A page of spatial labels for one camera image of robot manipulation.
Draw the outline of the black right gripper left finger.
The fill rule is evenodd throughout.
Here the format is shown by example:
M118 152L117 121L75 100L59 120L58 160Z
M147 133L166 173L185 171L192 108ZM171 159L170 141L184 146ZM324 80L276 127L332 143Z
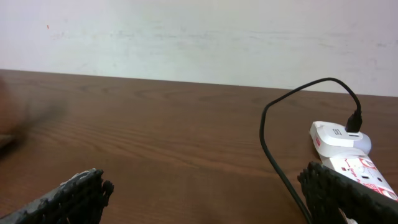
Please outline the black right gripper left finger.
M1 224L99 224L114 184L102 179L103 170L75 174L40 198L1 217Z

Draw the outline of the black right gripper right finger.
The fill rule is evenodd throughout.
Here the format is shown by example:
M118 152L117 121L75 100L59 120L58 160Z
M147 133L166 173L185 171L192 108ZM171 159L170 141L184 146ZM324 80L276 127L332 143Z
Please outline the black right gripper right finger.
M397 202L316 162L297 177L312 223L397 224Z

